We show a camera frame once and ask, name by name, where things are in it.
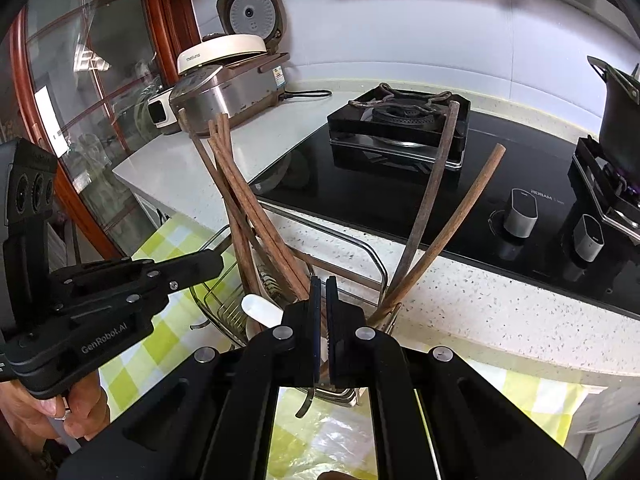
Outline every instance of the gas stove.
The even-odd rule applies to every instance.
[[[365,123],[363,110],[351,108]],[[265,202],[405,243],[430,165],[402,153],[337,144],[330,125],[260,174],[254,192]],[[640,319],[639,248],[601,220],[581,166],[572,163],[574,152],[581,157],[580,146],[589,143],[577,150],[478,112],[466,115],[465,133],[464,163],[445,172],[422,247],[432,243],[500,142],[506,153],[497,171],[442,255]]]
[[[470,102],[449,91],[429,94],[380,83],[327,117],[330,142],[433,164],[451,100],[460,103],[460,111],[446,167],[459,170],[465,153]]]
[[[574,163],[584,180],[599,218],[640,242],[640,187],[623,177],[607,161],[596,140],[578,140]]]

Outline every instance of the black glass cooktop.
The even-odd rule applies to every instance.
[[[571,162],[575,146],[533,128],[472,112],[460,171],[447,171],[422,243],[440,231],[495,143],[500,166],[443,256],[640,319],[640,251],[603,225],[604,248],[587,264],[572,233],[583,213],[597,218]],[[276,205],[382,237],[406,241],[428,180],[428,168],[354,148],[332,146],[328,126],[261,173],[254,192]],[[536,196],[538,221],[520,241],[502,228],[511,189]]]

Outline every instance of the green checkered tablecloth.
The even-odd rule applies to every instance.
[[[134,254],[133,259],[152,258],[161,262],[199,250],[212,236],[209,230],[186,217],[172,218]],[[225,265],[234,256],[224,253]],[[169,296],[169,305],[152,319],[152,335],[133,345],[100,368],[102,387],[109,396],[112,418],[119,416],[141,395],[177,367],[201,346],[228,350],[230,342],[211,325],[191,330],[190,325],[206,320],[188,290]]]
[[[210,231],[190,219],[177,216],[149,238],[134,258],[161,261],[179,256],[198,250],[211,236]],[[232,249],[223,257],[226,264],[232,262]],[[216,293],[223,299],[237,284],[237,279],[225,280]],[[190,330],[191,324],[204,319],[188,291],[172,294],[169,305],[153,319],[155,332],[100,369],[114,418],[197,348],[229,348],[229,341],[212,326]],[[587,395],[586,387],[467,362],[549,435],[564,443],[572,416]],[[315,480],[326,470],[343,471],[362,479],[376,478],[367,397],[354,408],[316,399],[302,419],[296,418],[304,397],[291,388],[280,390],[271,439],[270,478]]]

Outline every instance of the glass cabinet door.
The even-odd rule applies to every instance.
[[[26,51],[47,138],[107,236],[132,254],[154,228],[113,168],[159,132],[161,81],[141,0],[29,0]]]

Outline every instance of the white spoon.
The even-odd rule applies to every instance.
[[[273,328],[282,323],[282,315],[284,314],[278,306],[257,294],[247,294],[242,298],[242,310],[247,316],[267,328]],[[320,341],[320,357],[323,361],[326,361],[328,359],[327,340],[321,337]]]

